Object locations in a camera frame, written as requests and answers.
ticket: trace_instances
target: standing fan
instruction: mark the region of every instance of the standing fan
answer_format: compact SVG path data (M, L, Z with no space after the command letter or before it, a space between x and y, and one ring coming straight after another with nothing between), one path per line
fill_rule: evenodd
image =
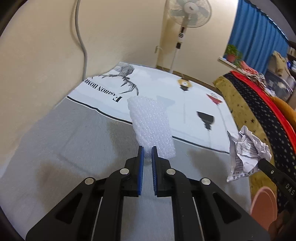
M205 25L212 14L208 0L168 0L167 10L169 16L181 25L170 73L173 72L174 62L187 28L197 28Z

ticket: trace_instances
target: black polka dot fabric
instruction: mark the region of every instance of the black polka dot fabric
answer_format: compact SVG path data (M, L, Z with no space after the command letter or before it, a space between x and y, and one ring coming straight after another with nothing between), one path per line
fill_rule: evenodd
M265 131L271 144L276 167L296 181L296 156L286 132L277 117L247 84L237 79L232 73L228 73L224 77L233 84L239 94L244 98ZM278 190L277 204L279 213L284 209L286 202L286 197Z

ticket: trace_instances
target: packing foam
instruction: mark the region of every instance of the packing foam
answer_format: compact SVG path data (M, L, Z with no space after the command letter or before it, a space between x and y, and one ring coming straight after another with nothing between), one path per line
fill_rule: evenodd
M176 156L163 103L143 96L134 96L127 101L136 139L144 147L145 157L151 157L153 146L157 147L159 157L168 159Z

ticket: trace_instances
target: gray tablecloth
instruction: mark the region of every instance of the gray tablecloth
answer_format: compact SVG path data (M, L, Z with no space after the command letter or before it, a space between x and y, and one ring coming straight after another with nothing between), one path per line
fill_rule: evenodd
M25 238L27 232L84 178L108 177L137 155L132 125L65 99L24 135L0 179L0 205ZM174 140L171 166L187 177L208 177L245 210L248 178L227 183L229 155ZM139 198L127 197L122 240L174 240L170 198L154 196L151 160L145 159Z

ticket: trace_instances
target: blue curtain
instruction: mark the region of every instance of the blue curtain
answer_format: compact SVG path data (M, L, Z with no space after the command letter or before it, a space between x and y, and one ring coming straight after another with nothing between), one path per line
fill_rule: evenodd
M277 25L248 0L239 0L229 44L259 73L266 72L273 51L287 56L288 40Z

